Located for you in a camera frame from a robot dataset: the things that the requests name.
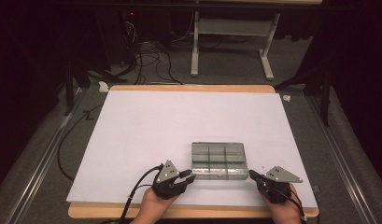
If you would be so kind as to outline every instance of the black cable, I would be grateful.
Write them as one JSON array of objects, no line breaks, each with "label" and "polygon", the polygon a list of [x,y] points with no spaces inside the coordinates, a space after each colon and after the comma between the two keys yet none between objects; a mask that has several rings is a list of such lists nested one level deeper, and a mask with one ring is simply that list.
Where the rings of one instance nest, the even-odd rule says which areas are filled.
[{"label": "black cable", "polygon": [[156,64],[155,64],[155,72],[156,72],[156,74],[158,75],[158,77],[161,78],[161,79],[163,79],[163,80],[166,80],[166,81],[172,81],[172,82],[177,83],[177,81],[175,81],[175,80],[173,80],[173,79],[169,79],[169,78],[162,77],[161,74],[159,73],[159,69],[158,69],[158,67],[159,67],[159,64],[162,62],[162,60],[160,59],[161,57],[160,57],[160,55],[159,55],[159,52],[157,52],[157,51],[151,51],[151,50],[149,50],[149,51],[147,51],[147,52],[156,55],[156,57],[151,56],[151,55],[146,55],[146,57],[150,57],[150,58],[154,58],[154,59],[155,59],[155,61],[153,61],[153,62],[150,63],[150,64],[156,63]]},{"label": "black cable", "polygon": [[[86,70],[93,70],[94,72],[98,73],[99,75],[103,76],[103,77],[106,77],[108,79],[110,79],[111,81],[115,81],[115,82],[127,82],[127,79],[121,79],[119,78],[119,76],[122,76],[122,75],[112,75],[110,74],[109,72],[107,72],[106,70],[104,69],[101,69],[97,66],[95,66],[94,64],[92,63],[89,63],[85,60],[81,60],[81,59],[74,59],[75,62],[79,63],[84,69]],[[131,65],[129,65],[129,67],[125,70],[127,72],[127,70],[130,71],[132,70],[131,68]]]},{"label": "black cable", "polygon": [[255,36],[255,35],[249,35],[244,40],[234,40],[234,39],[230,39],[230,38],[225,38],[224,35],[222,35],[220,37],[220,39],[222,39],[222,41],[228,42],[228,43],[243,44],[243,43],[247,43],[248,41],[250,41],[251,39],[254,39],[256,37],[257,36]]},{"label": "black cable", "polygon": [[190,39],[190,37],[192,37],[192,35],[189,36],[188,38],[184,38],[184,39],[178,40],[176,42],[173,42],[173,45],[180,46],[180,47],[193,46],[193,39]]},{"label": "black cable", "polygon": [[216,45],[214,45],[214,46],[212,46],[212,47],[205,47],[205,46],[202,45],[202,42],[199,41],[199,48],[201,48],[201,49],[215,49],[215,48],[218,47],[221,43],[222,43],[222,39],[219,38],[219,39],[218,39],[218,43],[217,43]]},{"label": "black cable", "polygon": [[151,187],[152,185],[140,185],[137,189],[143,188],[143,187]]},{"label": "black cable", "polygon": [[64,169],[63,169],[63,166],[62,166],[62,162],[61,162],[61,159],[60,159],[60,152],[61,152],[61,149],[62,149],[62,145],[63,145],[63,142],[65,140],[65,138],[74,130],[74,128],[80,123],[81,120],[83,120],[85,117],[88,117],[91,112],[93,112],[94,110],[96,110],[97,108],[101,107],[103,105],[98,105],[98,106],[95,106],[94,108],[92,108],[91,110],[87,111],[87,113],[85,113],[80,119],[78,119],[75,124],[68,130],[68,132],[65,134],[65,136],[62,138],[62,140],[60,141],[60,144],[57,148],[57,163],[59,165],[59,169],[60,171],[62,172],[62,174],[68,178],[69,180],[71,181],[74,181],[74,177],[72,177],[71,175],[69,175]]},{"label": "black cable", "polygon": [[153,167],[152,169],[148,170],[146,173],[144,173],[143,176],[141,176],[141,178],[138,180],[138,182],[135,184],[132,192],[130,193],[129,195],[129,198],[127,199],[127,202],[126,204],[124,205],[124,209],[123,209],[123,213],[121,214],[120,216],[120,219],[119,219],[119,224],[124,224],[124,219],[126,217],[126,214],[127,214],[127,210],[129,210],[129,207],[130,207],[130,203],[132,202],[132,199],[135,195],[135,191],[138,189],[138,186],[139,184],[141,183],[141,181],[147,176],[149,175],[150,173],[152,173],[153,171],[155,170],[162,170],[163,168],[163,164],[160,164],[158,166],[155,166]]},{"label": "black cable", "polygon": [[162,53],[162,54],[165,54],[168,58],[168,76],[173,80],[175,81],[176,83],[180,84],[180,85],[183,85],[182,82],[176,80],[172,75],[171,75],[171,59],[170,59],[170,54],[165,52],[165,51],[156,51],[157,53]]},{"label": "black cable", "polygon": [[192,12],[192,14],[191,14],[190,25],[188,26],[188,30],[187,30],[187,32],[186,32],[182,37],[180,37],[180,38],[178,38],[178,39],[175,39],[175,40],[172,40],[171,43],[175,43],[175,42],[177,42],[177,41],[180,41],[180,40],[183,40],[183,39],[187,39],[187,38],[193,36],[193,35],[189,35],[189,32],[191,31],[192,25],[194,24],[194,22],[193,22],[193,20],[194,20],[194,16],[195,16],[195,13]]},{"label": "black cable", "polygon": [[141,53],[141,51],[139,51],[138,54],[140,55],[140,56],[138,57],[140,63],[139,63],[139,65],[138,65],[139,70],[137,71],[136,67],[135,67],[135,69],[134,69],[135,73],[138,74],[137,79],[135,80],[135,83],[134,83],[134,84],[135,84],[135,85],[142,85],[142,84],[145,83],[146,78],[145,78],[144,75],[141,74],[142,67],[144,66],[144,65],[143,65],[143,62],[142,62],[142,53]]},{"label": "black cable", "polygon": [[131,71],[133,71],[133,70],[135,69],[135,67],[136,67],[136,59],[135,59],[135,56],[133,56],[133,57],[132,57],[132,60],[131,60],[130,63],[129,63],[129,66],[128,66],[125,70],[123,70],[123,71],[121,71],[121,72],[119,72],[118,74],[113,75],[113,76],[114,76],[114,77],[121,77],[121,76],[127,75],[127,74],[129,74]]},{"label": "black cable", "polygon": [[143,64],[143,66],[150,66],[150,65],[153,65],[153,64],[156,63],[156,62],[160,62],[160,61],[161,61],[160,58],[159,58],[159,54],[157,54],[157,53],[155,53],[155,52],[151,52],[151,54],[156,54],[157,56],[147,55],[146,53],[143,53],[143,56],[139,56],[139,57],[137,57],[137,59],[140,58],[140,57],[146,57],[146,58],[152,58],[152,59],[154,59],[154,60],[153,60],[152,62],[150,62],[150,63]]},{"label": "black cable", "polygon": [[300,217],[301,222],[302,222],[303,224],[306,223],[306,218],[305,218],[305,216],[304,216],[304,209],[302,208],[302,202],[301,202],[301,200],[299,199],[298,195],[297,195],[295,192],[293,192],[293,191],[291,190],[291,193],[293,193],[293,194],[295,195],[295,197],[298,199],[299,203],[295,202],[295,200],[293,200],[291,197],[285,195],[283,192],[281,192],[281,191],[278,190],[278,189],[275,189],[275,188],[270,188],[270,189],[272,189],[272,190],[274,190],[275,192],[281,194],[282,196],[284,196],[285,198],[287,198],[290,202],[292,202],[293,204],[295,204],[295,205],[298,207],[299,212],[301,213],[301,217]]}]

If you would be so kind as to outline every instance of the human hand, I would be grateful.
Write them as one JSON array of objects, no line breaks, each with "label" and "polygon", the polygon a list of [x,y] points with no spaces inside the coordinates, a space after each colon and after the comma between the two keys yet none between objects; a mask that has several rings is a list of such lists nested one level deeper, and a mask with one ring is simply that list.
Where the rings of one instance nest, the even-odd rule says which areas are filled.
[{"label": "human hand", "polygon": [[167,208],[179,197],[179,195],[170,199],[161,199],[153,191],[148,188],[142,199],[141,208],[137,216],[131,222],[132,224],[153,224],[161,219]]},{"label": "human hand", "polygon": [[[292,184],[290,184],[290,189],[296,194],[296,189]],[[294,195],[294,193],[291,194],[291,198],[298,204],[301,204],[301,202],[299,202],[298,198]],[[301,223],[301,212],[294,203],[290,201],[286,201],[284,203],[270,203],[269,200],[262,193],[260,194],[263,200],[266,202],[267,206],[269,207],[270,212],[272,213],[272,219],[275,222],[275,224]]]}]

